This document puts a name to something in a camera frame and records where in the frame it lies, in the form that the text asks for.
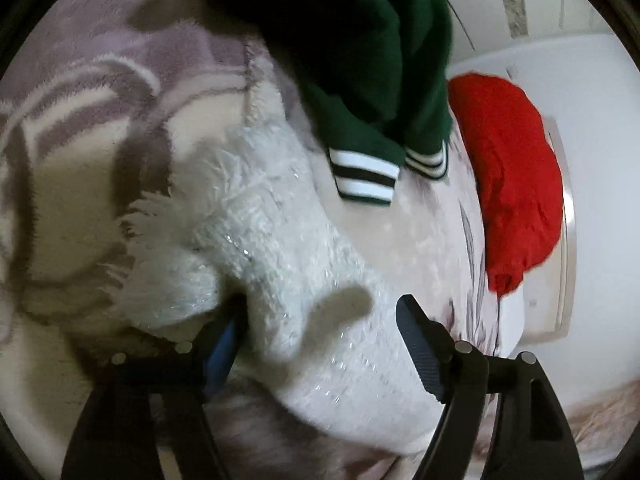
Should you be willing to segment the white fluffy knit sweater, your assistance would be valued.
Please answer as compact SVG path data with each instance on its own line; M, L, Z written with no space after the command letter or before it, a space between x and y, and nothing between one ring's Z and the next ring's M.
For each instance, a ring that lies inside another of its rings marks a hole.
M183 340L242 292L250 348L238 369L291 413L397 454L430 443L442 409L400 336L398 289L328 218L288 125L198 142L168 193L144 194L126 220L131 264L110 270L115 316Z

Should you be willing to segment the red garment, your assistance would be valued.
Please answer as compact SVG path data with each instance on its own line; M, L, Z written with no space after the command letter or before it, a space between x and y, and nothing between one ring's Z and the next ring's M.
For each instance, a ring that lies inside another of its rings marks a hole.
M469 73L452 78L448 92L476 179L488 286L506 296L558 244L561 170L541 114L521 88Z

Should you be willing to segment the green jacket with striped cuffs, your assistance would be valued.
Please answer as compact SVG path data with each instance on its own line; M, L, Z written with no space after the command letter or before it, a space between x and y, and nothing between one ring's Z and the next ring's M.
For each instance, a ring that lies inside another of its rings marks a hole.
M288 63L345 200L389 205L401 170L448 171L447 0L206 0Z

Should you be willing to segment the white wardrobe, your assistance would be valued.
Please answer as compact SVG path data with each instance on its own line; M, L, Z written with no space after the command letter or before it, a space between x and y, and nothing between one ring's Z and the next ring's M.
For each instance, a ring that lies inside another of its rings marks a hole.
M520 87L563 178L563 232L511 297L518 348L540 359L582 464L611 463L639 420L639 73L615 36L518 44L454 64Z

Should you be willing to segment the grey floral fleece blanket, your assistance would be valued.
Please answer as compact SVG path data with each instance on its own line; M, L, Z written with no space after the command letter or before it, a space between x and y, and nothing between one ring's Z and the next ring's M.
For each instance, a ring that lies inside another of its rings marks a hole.
M106 270L122 261L116 220L141 191L163 188L201 140L244 118L244 54L239 34L205 24L200 0L58 0L2 80L1 284L17 292L1 294L14 313L1 326L1 409L44 478L60 475L88 396L84 351L142 343L106 315ZM522 308L488 287L460 136L445 181L404 174L390 209L349 205L295 82L285 72L277 81L337 227L454 336L511 352Z

